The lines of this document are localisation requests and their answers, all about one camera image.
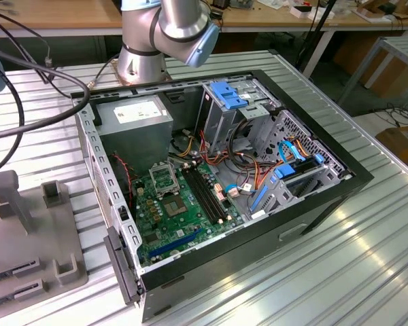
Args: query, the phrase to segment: red wire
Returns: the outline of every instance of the red wire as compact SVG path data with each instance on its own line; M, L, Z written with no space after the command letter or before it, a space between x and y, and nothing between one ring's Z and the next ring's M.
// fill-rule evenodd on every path
M132 198L132 194L131 194L131 178L130 178L130 174L129 174L129 169L127 168L127 163L125 163L123 160L121 160L121 158L115 154L112 154L112 156L117 159L118 161L120 161L120 163L122 164L122 166L125 169L125 173L127 175L127 179L129 180L129 207L131 208L131 198Z

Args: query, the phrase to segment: yellow wire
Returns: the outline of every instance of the yellow wire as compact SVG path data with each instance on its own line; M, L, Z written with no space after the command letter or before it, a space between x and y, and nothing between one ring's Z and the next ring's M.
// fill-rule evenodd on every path
M189 154L190 150L192 149L192 142L193 142L193 137L191 137L189 140L188 148L183 153L178 154L179 157L183 158L184 156Z

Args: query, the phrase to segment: electrical cable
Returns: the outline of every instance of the electrical cable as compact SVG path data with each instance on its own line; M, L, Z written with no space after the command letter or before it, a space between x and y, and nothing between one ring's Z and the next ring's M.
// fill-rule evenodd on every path
M6 75L0 70L0 78L3 80L5 85L9 88L10 92L12 93L12 96L14 97L17 110L18 110L18 125L24 126L24 110L22 107L22 102L21 99L18 95L18 92L16 91L14 85L12 85L11 81L6 77ZM0 161L0 169L9 161L9 159L14 155L16 149L18 148L22 138L22 132L19 132L15 138L14 144L6 154L6 156Z
M304 38L304 42L302 43L301 47L299 48L298 54L296 55L295 62L298 62L299 56L305 50L305 44L307 43L307 40L311 37L310 33L311 33L311 30L313 29L314 22L316 21L316 16L318 15L318 11L319 11L319 1L318 1L318 5L316 6L316 12L314 13L314 17L313 17L313 21L311 22L310 29L308 30L307 36Z
M49 73L51 75L55 75L57 77L66 79L69 82L72 82L73 84L81 87L84 93L82 100L80 100L80 102L76 106L72 107L71 109L68 109L65 112L57 114L53 117L48 117L46 119L43 119L37 122L33 122L31 124L27 124L27 125L15 127L15 128L10 128L7 130L2 130L0 131L0 138L12 136L14 134L18 134L19 132L28 132L28 131L36 130L39 128L43 128L43 127L55 124L57 122L67 119L68 117L72 117L73 115L75 115L77 112L79 112L81 109L83 109L88 104L89 99L90 99L90 91L88 87L82 81L78 80L77 78L72 77L66 73L61 73L60 71L56 71L54 69L49 69L41 65L37 65L35 63L31 63L31 62L21 60L19 58L15 58L14 56L10 56L9 54L6 54L5 52L2 52L2 51L0 51L0 58L6 59L8 61L11 61L13 63L16 63L26 68L39 69L45 73Z
M109 63L111 63L114 59L116 59L117 57L119 57L120 54L117 53L114 56L112 56L108 61L105 62L105 64L101 67L101 69L99 70L99 72L95 75L95 78L93 80L91 80L88 83L88 87L91 90L95 85L97 85L97 81L101 76L101 73L103 72L103 70L109 65Z
M374 113L379 119L391 124L392 126L396 126L397 128L400 128L401 126L408 126L408 121L400 121L395 118L394 115L399 115L403 117L404 119L408 120L408 109L406 108L396 108L392 103L387 103L387 107L382 108L382 109L374 109L371 111ZM389 119L380 116L379 113L386 113L388 117L392 120L390 121Z
M112 154L112 157L114 157L115 159L117 159L117 160L121 163L121 165L124 167L125 174L126 174L126 176L127 176L127 181L128 181L128 183L129 183L129 208L131 209L131 207L132 207L132 197L133 197L133 195L132 195L132 192L131 192L131 178L130 178L130 174L129 174L128 164L127 164L126 162L124 162L124 161L122 160L122 158L120 158L120 157L117 156L116 154Z
M21 53L22 57L26 61L36 63L35 60L31 57L31 55L27 52L27 50L16 40L16 38L5 27L3 27L2 24L0 24L0 29L7 35L11 43L17 48L17 50ZM37 69L35 69L35 71L38 74L39 78L41 78L41 80L44 83L49 83L60 95L67 98L71 98L69 95L59 90L57 86L53 84L53 81L50 80L50 78L48 78L47 76L45 76L45 74L42 71L39 71Z
M318 25L314 29L313 35L309 38L307 45L305 46L305 50L301 53L299 56L299 59L297 60L295 64L296 69L300 69L305 58L309 55L311 49L313 48L313 45L316 44L320 38L320 30L324 26L324 23L326 19L328 18L329 13L331 12L332 8L334 7L334 4L336 3L337 0L330 0L328 2L328 5L325 8L325 11L322 15L322 17L319 20Z
M3 15L1 13L0 13L0 18L2 18L4 20L7 20L8 22L11 22L12 24L15 24L15 25L21 27L22 29L28 31L30 34L36 36L38 39L40 39L42 42L44 42L44 44L47 47L47 58L50 58L50 50L51 50L50 49L50 44L48 44L47 40L44 39L39 33L36 33L33 29L30 29L29 27L21 24L20 22L17 22L16 20L14 20L14 19L12 19L10 17L7 17L6 15Z

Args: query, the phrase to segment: aluminum extrusion table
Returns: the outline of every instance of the aluminum extrusion table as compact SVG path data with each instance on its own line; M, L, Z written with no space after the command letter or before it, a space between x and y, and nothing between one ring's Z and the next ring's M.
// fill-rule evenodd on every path
M318 229L146 325L408 324L408 168L280 56L245 52L212 56L200 69L171 59L167 65L174 79L264 70L375 178ZM63 70L89 82L100 66ZM27 121L69 108L70 101L34 72L8 76L20 93ZM56 83L66 92L76 90L68 81ZM106 69L99 87L117 85ZM16 108L5 90L0 94L0 129L16 124ZM0 158L11 144L12 139L0 140ZM106 229L74 118L24 135L6 168L16 170L22 188L51 179L69 186L89 282L4 317L0 325L139 325L139 310L124 305L103 245Z
M361 78L362 74L367 70L367 68L369 68L370 63L381 49L387 51L388 55L380 64L376 72L374 72L374 74L380 75L394 57L401 59L408 65L408 37L380 37L373 44L369 53L365 56L355 73L346 83L346 86L343 89L343 93L341 93L341 96L337 101L339 105L342 105L342 103L344 103L345 99L354 89L357 81Z

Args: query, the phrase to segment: connector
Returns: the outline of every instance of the connector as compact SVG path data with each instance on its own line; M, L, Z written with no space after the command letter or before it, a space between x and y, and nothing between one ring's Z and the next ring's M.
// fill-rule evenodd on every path
M94 88L96 82L97 82L97 81L96 81L95 79L93 79L93 80L91 80L90 82L88 82L88 83L86 84L86 86L88 86L88 88L89 88L90 90L92 90L92 89Z
M46 67L47 67L47 68L53 67L53 60L52 60L51 58L46 57L46 58L44 59L44 62L46 63Z

